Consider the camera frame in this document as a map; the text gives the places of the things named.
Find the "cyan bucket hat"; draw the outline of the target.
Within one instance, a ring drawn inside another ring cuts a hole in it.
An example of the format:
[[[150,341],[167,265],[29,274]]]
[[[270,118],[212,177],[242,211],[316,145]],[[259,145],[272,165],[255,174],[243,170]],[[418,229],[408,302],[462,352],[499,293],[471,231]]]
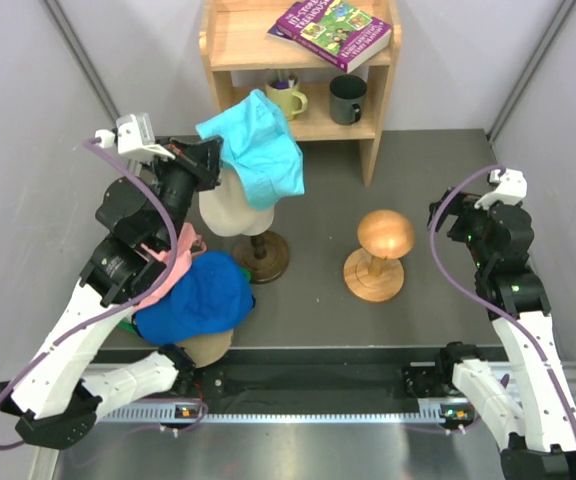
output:
[[[302,150],[280,108],[261,90],[197,124],[196,132],[201,139],[223,139],[222,163],[238,175],[253,209],[305,193]]]

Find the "pink baseball cap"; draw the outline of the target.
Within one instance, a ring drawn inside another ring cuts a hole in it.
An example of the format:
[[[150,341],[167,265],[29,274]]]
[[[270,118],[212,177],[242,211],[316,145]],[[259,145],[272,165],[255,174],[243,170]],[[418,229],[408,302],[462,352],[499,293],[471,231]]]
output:
[[[188,272],[192,266],[193,259],[205,253],[206,250],[207,246],[202,236],[195,231],[191,223],[185,222],[178,237],[177,255],[170,275],[151,295],[142,300],[135,307],[135,310],[139,311],[152,306],[164,298]]]

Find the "blue baseball cap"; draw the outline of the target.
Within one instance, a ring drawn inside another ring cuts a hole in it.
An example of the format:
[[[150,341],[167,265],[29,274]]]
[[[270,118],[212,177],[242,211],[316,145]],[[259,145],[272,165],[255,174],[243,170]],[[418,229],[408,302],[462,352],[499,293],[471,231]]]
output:
[[[162,346],[232,330],[255,306],[249,281],[234,258],[207,252],[161,300],[137,311],[134,325],[144,340]]]

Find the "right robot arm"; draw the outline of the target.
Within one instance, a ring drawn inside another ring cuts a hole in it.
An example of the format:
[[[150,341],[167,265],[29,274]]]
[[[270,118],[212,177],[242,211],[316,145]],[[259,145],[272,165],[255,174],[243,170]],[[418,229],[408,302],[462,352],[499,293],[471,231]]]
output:
[[[436,233],[464,244],[476,267],[467,295],[482,305],[501,340],[518,394],[498,380],[477,347],[442,348],[434,374],[444,394],[464,394],[494,437],[507,479],[576,479],[576,404],[554,342],[545,287],[530,268],[532,219],[518,196],[455,189],[429,207]]]

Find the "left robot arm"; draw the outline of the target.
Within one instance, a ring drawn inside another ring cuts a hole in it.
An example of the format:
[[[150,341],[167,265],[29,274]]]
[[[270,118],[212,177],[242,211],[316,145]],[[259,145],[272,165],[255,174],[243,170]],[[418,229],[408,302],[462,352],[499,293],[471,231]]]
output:
[[[95,213],[108,231],[82,269],[71,298],[33,360],[0,382],[0,411],[16,417],[22,444],[65,450],[112,411],[154,394],[184,396],[195,364],[175,344],[105,374],[86,372],[116,326],[173,272],[178,240],[195,193],[219,184],[223,140],[158,137],[142,147],[148,185],[95,137],[85,147],[121,176]]]

